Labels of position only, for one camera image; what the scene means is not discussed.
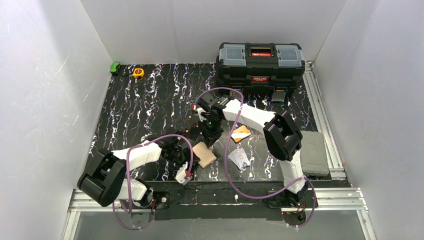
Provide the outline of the white card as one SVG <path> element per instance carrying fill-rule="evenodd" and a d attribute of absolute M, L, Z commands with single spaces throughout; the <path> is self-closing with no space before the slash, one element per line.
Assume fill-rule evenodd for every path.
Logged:
<path fill-rule="evenodd" d="M 228 158 L 233 162 L 239 170 L 244 170 L 251 165 L 250 159 L 243 148 L 237 148 L 233 150 Z"/>

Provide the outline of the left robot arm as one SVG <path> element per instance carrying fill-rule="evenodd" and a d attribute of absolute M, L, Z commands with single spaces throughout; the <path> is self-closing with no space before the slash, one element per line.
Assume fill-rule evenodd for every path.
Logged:
<path fill-rule="evenodd" d="M 175 180 L 186 185 L 195 164 L 195 142 L 181 134 L 167 134 L 141 144 L 110 151 L 99 149 L 78 179 L 77 188 L 102 207 L 115 200 L 139 201 L 148 187 L 131 178 L 131 171 L 164 159 L 179 167 Z"/>

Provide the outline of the beige card holder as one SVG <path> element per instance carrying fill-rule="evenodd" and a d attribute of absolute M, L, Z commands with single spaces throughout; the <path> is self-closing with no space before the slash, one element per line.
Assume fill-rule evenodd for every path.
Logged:
<path fill-rule="evenodd" d="M 197 143 L 192 149 L 199 158 L 198 164 L 202 169 L 205 169 L 217 159 L 213 151 L 204 142 Z"/>

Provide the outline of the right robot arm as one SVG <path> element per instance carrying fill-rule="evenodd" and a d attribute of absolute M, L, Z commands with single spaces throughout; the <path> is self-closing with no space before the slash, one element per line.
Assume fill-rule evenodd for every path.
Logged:
<path fill-rule="evenodd" d="M 258 109 L 230 95 L 213 96 L 209 90 L 194 102 L 204 137 L 215 143 L 222 134 L 222 122 L 232 121 L 252 128 L 265 137 L 269 153 L 279 161 L 284 186 L 274 193 L 252 196 L 241 192 L 232 182 L 228 171 L 228 147 L 224 148 L 224 171 L 231 187 L 241 196 L 253 200 L 265 200 L 280 194 L 300 201 L 308 190 L 308 180 L 303 174 L 300 160 L 303 135 L 288 113 Z"/>

